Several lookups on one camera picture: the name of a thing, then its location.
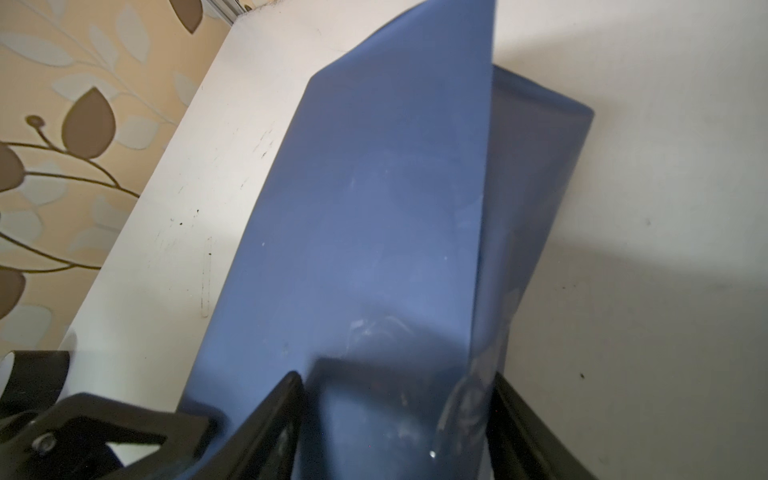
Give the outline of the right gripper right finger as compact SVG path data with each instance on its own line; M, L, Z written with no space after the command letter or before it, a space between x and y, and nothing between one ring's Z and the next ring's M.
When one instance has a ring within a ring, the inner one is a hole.
M496 480L595 480L501 374L486 437Z

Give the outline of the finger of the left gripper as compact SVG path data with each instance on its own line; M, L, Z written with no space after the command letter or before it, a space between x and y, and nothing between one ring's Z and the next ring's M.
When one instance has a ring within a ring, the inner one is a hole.
M176 479L204 454L213 421L80 393L1 421L3 479Z

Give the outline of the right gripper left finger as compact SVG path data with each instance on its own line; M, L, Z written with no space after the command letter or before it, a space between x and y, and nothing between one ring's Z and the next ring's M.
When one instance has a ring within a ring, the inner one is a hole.
M291 371L193 477L201 480L289 480L304 407L302 378Z

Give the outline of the light blue wrapping paper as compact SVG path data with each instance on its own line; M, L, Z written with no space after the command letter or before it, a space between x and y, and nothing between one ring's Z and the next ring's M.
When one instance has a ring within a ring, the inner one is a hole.
M180 406L212 461L287 373L296 479L475 479L511 319L592 110L492 62L492 1L426 1L309 81Z

